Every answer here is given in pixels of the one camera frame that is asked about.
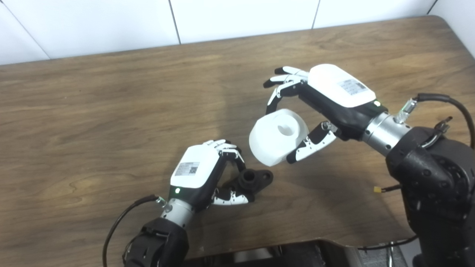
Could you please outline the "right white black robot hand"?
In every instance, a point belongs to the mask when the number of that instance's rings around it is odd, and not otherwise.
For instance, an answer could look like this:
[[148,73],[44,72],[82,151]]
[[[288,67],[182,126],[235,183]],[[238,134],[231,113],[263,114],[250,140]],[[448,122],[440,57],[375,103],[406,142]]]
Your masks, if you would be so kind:
[[336,138],[361,141],[372,120],[387,112],[375,92],[333,64],[320,64],[310,71],[291,66],[275,69],[263,83],[273,88],[266,114],[276,111],[282,98],[298,96],[326,118],[286,156],[293,164],[328,146]]

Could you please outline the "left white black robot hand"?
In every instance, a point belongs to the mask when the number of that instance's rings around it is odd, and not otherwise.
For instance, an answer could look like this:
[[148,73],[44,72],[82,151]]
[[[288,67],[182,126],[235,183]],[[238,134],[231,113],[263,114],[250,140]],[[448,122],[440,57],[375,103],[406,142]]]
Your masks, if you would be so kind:
[[217,184],[227,166],[246,169],[241,149],[226,139],[188,147],[171,176],[168,199],[177,199],[200,212],[212,204]]

